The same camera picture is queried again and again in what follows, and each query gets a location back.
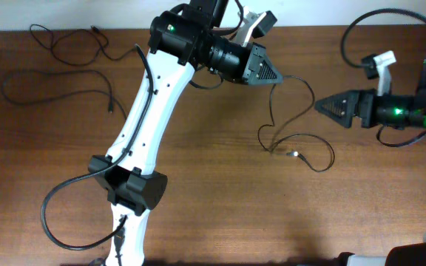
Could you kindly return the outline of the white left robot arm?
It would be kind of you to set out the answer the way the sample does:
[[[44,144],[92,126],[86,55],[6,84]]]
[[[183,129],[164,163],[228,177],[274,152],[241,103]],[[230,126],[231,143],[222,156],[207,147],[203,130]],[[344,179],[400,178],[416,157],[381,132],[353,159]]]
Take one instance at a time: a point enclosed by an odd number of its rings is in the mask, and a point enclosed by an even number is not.
[[[145,76],[126,122],[107,153],[89,162],[112,209],[107,265],[143,264],[149,213],[167,185],[166,175],[155,170],[160,141],[196,71],[207,68],[222,81],[249,86],[283,81],[257,43],[275,25],[274,14],[241,7],[239,27],[221,30],[225,9],[225,1],[191,1],[152,21]]]

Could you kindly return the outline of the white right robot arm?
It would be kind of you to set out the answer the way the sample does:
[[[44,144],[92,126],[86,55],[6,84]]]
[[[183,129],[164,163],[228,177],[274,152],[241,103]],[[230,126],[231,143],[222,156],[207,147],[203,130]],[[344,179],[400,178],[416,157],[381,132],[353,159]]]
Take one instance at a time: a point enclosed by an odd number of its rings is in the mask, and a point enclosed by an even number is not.
[[[422,129],[418,140],[426,137],[426,59],[415,95],[392,95],[388,67],[396,61],[393,52],[372,60],[375,67],[372,76],[379,78],[377,89],[332,95],[318,100],[315,109],[345,128],[350,128],[354,117],[358,117],[366,129],[413,127]],[[426,232],[421,243],[394,247],[385,256],[341,253],[337,260],[339,265],[426,265]]]

